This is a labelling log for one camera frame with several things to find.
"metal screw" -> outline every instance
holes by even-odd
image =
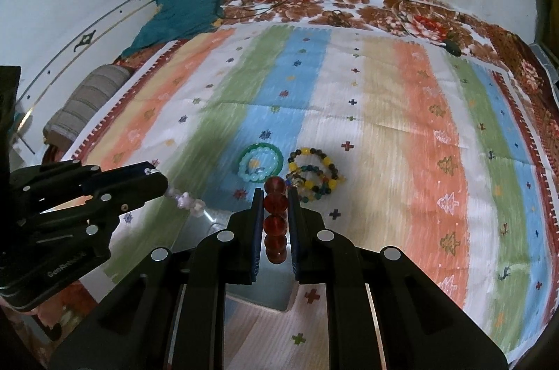
[[[235,233],[229,230],[223,230],[217,233],[217,240],[221,242],[229,242],[233,240]]]
[[[388,247],[385,249],[384,255],[387,260],[398,261],[402,256],[402,253],[400,250],[396,249],[396,247]]]
[[[317,238],[324,242],[332,241],[332,239],[334,239],[334,233],[330,230],[320,230],[317,233]]]
[[[99,227],[97,225],[89,225],[86,228],[86,233],[88,233],[89,236],[93,236],[97,231],[99,231]]]
[[[152,260],[154,261],[163,261],[165,258],[167,258],[167,255],[169,255],[169,252],[167,252],[167,249],[155,249],[152,252]]]

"green cloth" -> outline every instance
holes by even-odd
[[[215,30],[212,23],[221,14],[223,0],[155,0],[161,10],[147,22],[132,45],[122,52],[127,57],[156,43],[167,43]]]

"pillow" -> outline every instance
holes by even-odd
[[[94,114],[128,81],[125,67],[97,67],[72,93],[43,129],[45,143],[66,152]]]

